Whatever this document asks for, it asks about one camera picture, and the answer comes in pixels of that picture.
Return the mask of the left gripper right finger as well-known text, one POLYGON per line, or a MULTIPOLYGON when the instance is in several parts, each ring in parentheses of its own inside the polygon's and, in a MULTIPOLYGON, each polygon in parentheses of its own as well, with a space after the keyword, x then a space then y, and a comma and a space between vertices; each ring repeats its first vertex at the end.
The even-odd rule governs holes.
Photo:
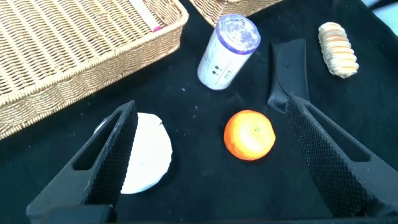
POLYGON ((285 105, 298 148, 337 217, 397 215, 397 171, 303 98, 285 105))

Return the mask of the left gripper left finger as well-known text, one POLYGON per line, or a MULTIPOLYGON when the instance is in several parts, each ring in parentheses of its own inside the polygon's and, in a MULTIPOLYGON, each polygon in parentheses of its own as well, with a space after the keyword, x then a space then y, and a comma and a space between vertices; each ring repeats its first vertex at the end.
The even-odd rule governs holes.
POLYGON ((29 218, 63 205, 115 206, 126 178, 136 134, 136 102, 119 106, 27 206, 29 218))

